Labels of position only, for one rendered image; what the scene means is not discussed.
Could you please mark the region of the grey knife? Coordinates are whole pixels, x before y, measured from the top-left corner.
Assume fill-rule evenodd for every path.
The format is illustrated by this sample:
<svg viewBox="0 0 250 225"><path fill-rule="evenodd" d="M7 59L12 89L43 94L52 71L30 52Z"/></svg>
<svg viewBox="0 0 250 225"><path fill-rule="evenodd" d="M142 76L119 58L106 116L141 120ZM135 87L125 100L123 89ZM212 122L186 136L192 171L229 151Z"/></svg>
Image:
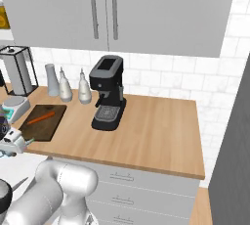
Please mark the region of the grey knife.
<svg viewBox="0 0 250 225"><path fill-rule="evenodd" d="M12 190L15 191L19 186L21 186L26 180L28 179L28 177L23 178L22 180L20 180L19 183L17 183L15 186L12 187Z"/></svg>

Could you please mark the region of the grey drawer front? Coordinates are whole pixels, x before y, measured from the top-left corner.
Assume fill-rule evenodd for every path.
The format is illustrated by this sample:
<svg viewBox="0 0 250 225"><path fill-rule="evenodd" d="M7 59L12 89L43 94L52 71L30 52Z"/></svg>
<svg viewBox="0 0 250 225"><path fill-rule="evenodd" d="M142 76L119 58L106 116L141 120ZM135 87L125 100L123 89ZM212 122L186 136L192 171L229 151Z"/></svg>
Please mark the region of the grey drawer front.
<svg viewBox="0 0 250 225"><path fill-rule="evenodd" d="M122 199L130 198L134 201L134 205L113 202L111 198L116 196ZM190 218L194 205L194 197L185 197L107 182L99 183L95 192L88 199L108 204L121 204L124 207L187 219Z"/></svg>
<svg viewBox="0 0 250 225"><path fill-rule="evenodd" d="M197 179L147 172L130 168L116 167L61 157L54 157L54 160L86 166L95 170L99 177L99 183L107 182L111 184L120 184L125 185L127 187L137 187L146 190L176 194L185 197L195 197L197 189L199 187L199 181ZM133 182L128 182L109 178L109 174L115 172L119 172L120 174L130 173L130 175L133 176L135 179Z"/></svg>
<svg viewBox="0 0 250 225"><path fill-rule="evenodd" d="M124 218L130 217L134 221L134 225L189 225L187 218L156 214L116 204L87 200L87 205L100 225L125 225L113 221L113 217L117 215Z"/></svg>

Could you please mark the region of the grey vase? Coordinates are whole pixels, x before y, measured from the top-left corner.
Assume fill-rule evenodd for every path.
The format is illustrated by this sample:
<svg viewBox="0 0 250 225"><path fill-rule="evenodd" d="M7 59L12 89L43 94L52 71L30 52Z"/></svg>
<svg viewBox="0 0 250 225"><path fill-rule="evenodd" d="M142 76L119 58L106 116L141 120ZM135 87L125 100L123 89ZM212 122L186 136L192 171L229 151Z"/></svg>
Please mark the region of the grey vase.
<svg viewBox="0 0 250 225"><path fill-rule="evenodd" d="M57 97L60 94L59 82L56 76L55 66L53 64L46 64L45 70L47 74L48 95Z"/></svg>

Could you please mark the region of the white bottle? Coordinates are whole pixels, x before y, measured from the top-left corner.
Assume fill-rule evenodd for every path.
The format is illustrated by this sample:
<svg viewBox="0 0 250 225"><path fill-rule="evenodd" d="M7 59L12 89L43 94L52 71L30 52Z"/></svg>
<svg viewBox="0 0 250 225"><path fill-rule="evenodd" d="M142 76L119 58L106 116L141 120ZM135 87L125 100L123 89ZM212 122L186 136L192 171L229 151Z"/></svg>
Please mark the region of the white bottle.
<svg viewBox="0 0 250 225"><path fill-rule="evenodd" d="M85 78L84 71L80 71L80 80L78 85L78 99L81 104L87 105L92 101L92 93L88 84L88 81Z"/></svg>
<svg viewBox="0 0 250 225"><path fill-rule="evenodd" d="M63 102L72 100L72 91L63 69L60 70L60 97Z"/></svg>

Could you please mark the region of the white paper towel roll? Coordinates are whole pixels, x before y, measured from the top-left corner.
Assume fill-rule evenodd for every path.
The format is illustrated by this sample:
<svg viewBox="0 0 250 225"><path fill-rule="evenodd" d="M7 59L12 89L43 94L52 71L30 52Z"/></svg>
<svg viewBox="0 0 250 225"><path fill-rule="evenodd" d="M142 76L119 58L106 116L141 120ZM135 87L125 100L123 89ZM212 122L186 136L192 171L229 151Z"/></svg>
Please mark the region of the white paper towel roll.
<svg viewBox="0 0 250 225"><path fill-rule="evenodd" d="M32 85L23 53L19 53L15 57L5 56L3 60L11 80L14 93L16 95L29 93L32 90Z"/></svg>

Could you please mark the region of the grey kitchen scale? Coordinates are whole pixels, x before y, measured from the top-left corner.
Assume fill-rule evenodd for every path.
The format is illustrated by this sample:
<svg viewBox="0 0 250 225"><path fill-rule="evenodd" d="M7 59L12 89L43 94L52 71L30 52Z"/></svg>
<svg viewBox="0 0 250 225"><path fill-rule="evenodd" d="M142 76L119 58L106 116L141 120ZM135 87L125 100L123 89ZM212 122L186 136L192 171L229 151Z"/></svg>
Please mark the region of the grey kitchen scale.
<svg viewBox="0 0 250 225"><path fill-rule="evenodd" d="M2 109L8 122L15 123L30 109L30 103L26 97L12 96L4 101Z"/></svg>

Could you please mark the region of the orange carrot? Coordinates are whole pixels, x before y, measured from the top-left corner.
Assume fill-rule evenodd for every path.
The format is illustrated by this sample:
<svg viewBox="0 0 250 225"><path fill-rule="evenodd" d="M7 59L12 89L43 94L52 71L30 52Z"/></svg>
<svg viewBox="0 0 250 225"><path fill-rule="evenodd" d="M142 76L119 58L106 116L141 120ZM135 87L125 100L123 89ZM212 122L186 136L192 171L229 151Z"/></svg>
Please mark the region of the orange carrot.
<svg viewBox="0 0 250 225"><path fill-rule="evenodd" d="M41 115L41 116L39 116L39 117L36 117L36 118L30 120L30 121L27 123L27 125L31 125L31 124L33 124L33 123L37 123L37 122L39 122L39 121L45 120L45 119L47 119L47 118L50 118L50 117L52 117L52 116L54 116L54 115L55 115L55 112L47 112L46 114L43 114L43 115Z"/></svg>

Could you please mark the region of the black coffee machine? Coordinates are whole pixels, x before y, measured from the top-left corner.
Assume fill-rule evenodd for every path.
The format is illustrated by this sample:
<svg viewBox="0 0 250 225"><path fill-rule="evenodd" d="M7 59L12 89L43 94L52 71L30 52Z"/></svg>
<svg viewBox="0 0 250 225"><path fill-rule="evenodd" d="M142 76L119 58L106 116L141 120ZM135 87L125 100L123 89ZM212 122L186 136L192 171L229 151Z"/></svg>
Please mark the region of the black coffee machine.
<svg viewBox="0 0 250 225"><path fill-rule="evenodd" d="M92 121L94 129L113 131L118 127L127 103L123 96L122 73L123 59L115 55L102 56L92 68L90 86L99 92Z"/></svg>

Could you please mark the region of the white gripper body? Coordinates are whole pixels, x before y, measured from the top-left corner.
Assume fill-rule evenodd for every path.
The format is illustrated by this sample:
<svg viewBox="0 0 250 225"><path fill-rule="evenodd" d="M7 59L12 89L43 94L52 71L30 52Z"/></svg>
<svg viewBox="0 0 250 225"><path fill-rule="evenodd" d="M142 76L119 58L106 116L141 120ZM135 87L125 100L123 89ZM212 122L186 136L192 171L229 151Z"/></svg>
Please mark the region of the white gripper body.
<svg viewBox="0 0 250 225"><path fill-rule="evenodd" d="M18 129L10 129L0 141L1 151L22 154L25 148L25 141Z"/></svg>

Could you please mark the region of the grey cupboard door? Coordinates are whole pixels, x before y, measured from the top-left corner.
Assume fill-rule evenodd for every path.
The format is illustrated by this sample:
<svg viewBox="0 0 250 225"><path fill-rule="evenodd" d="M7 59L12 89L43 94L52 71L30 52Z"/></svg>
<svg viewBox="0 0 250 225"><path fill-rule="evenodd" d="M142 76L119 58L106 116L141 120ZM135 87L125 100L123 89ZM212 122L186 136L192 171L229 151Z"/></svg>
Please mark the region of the grey cupboard door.
<svg viewBox="0 0 250 225"><path fill-rule="evenodd" d="M91 0L3 0L20 46L106 51L105 0L96 0L99 39L94 38Z"/></svg>
<svg viewBox="0 0 250 225"><path fill-rule="evenodd" d="M218 58L232 0L117 0L118 40L112 0L106 0L109 50Z"/></svg>

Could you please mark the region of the dark grey fridge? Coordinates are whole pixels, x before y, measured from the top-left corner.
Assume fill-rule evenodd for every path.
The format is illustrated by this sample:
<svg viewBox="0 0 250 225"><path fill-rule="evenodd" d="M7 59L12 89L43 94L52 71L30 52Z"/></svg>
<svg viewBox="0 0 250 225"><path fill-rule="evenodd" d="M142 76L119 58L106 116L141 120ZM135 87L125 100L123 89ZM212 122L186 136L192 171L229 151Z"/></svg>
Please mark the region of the dark grey fridge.
<svg viewBox="0 0 250 225"><path fill-rule="evenodd" d="M208 190L213 225L250 225L250 54Z"/></svg>

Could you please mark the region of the yellow jar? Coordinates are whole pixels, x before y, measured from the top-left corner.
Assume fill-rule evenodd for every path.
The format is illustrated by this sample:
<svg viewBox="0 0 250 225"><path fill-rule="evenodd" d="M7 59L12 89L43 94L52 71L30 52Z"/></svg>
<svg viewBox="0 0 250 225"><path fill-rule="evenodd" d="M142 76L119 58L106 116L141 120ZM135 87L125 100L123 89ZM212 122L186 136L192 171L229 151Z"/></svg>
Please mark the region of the yellow jar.
<svg viewBox="0 0 250 225"><path fill-rule="evenodd" d="M5 7L2 2L0 2L0 28L1 29L9 29L10 24L6 14Z"/></svg>

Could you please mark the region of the dark wooden cutting board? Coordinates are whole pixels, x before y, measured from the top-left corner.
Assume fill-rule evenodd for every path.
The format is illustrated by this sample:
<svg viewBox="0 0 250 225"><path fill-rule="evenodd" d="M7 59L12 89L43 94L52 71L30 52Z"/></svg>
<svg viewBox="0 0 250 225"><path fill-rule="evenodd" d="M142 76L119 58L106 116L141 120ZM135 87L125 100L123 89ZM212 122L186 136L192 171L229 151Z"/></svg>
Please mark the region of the dark wooden cutting board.
<svg viewBox="0 0 250 225"><path fill-rule="evenodd" d="M63 118L66 105L36 105L20 127L24 140L34 139L39 142L50 142ZM53 116L36 123L29 124L32 119L47 113L54 112Z"/></svg>

